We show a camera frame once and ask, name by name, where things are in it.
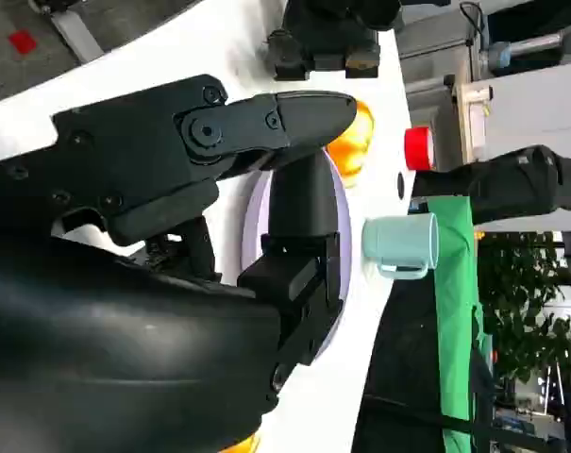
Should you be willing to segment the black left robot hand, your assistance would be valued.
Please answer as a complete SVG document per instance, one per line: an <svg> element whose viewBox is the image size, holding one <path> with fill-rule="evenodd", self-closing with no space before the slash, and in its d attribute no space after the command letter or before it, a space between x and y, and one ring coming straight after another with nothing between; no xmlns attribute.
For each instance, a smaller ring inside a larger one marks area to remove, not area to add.
<svg viewBox="0 0 571 453"><path fill-rule="evenodd" d="M338 71L378 77L378 33L392 28L400 10L399 1L288 1L281 27L267 37L275 80Z"/></svg>

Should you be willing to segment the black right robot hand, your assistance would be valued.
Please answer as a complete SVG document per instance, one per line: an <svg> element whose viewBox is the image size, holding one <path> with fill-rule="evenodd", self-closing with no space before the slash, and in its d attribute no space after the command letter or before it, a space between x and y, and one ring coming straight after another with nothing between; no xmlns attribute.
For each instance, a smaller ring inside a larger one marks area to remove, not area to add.
<svg viewBox="0 0 571 453"><path fill-rule="evenodd" d="M0 452L215 452L342 308L345 93L196 75L53 117L0 160Z"/></svg>

